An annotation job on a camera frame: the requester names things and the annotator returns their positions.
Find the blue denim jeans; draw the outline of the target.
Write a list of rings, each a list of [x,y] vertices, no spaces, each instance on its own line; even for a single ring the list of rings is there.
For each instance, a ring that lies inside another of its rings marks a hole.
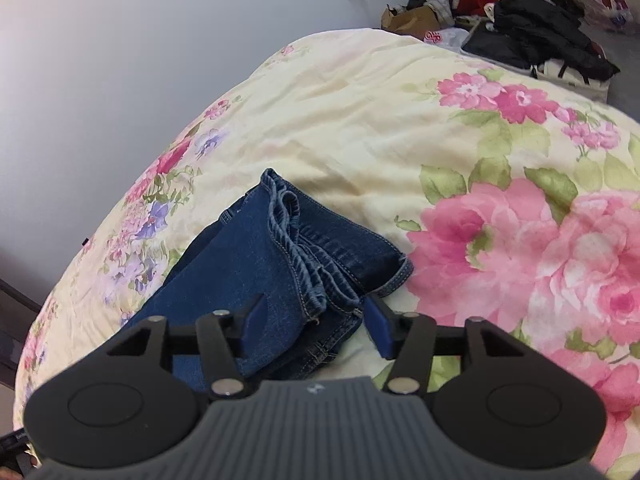
[[[358,330],[367,297],[390,295],[411,272],[409,258],[385,237],[267,169],[194,238],[125,326],[152,315],[192,325],[262,295],[266,324],[236,366],[248,384],[299,380],[330,362]]]

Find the brown cardboard box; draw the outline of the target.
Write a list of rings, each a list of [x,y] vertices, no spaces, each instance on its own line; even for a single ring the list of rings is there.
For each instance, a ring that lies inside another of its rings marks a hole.
[[[412,10],[388,6],[381,16],[381,28],[399,36],[423,40],[429,32],[438,32],[440,24],[428,6]]]

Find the red white plastic bag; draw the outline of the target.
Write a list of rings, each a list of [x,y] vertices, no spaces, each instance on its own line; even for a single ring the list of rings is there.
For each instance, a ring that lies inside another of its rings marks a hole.
[[[634,16],[626,0],[585,0],[586,21],[610,32],[629,32]]]

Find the pile of dark clothes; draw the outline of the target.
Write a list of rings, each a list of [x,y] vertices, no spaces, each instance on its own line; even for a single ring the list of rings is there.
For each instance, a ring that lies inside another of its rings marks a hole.
[[[408,0],[407,8],[426,0]],[[607,81],[620,72],[580,30],[580,18],[547,0],[497,0],[494,26],[509,37],[530,64],[563,61],[582,76]]]

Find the floral yellow bed quilt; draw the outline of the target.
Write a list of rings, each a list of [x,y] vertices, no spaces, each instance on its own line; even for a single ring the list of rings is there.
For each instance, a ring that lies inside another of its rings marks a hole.
[[[372,29],[284,47],[143,171],[32,324],[15,426],[35,388],[139,311],[267,168],[409,255],[395,309],[482,316],[593,386],[608,413],[594,464],[638,471],[638,122]]]

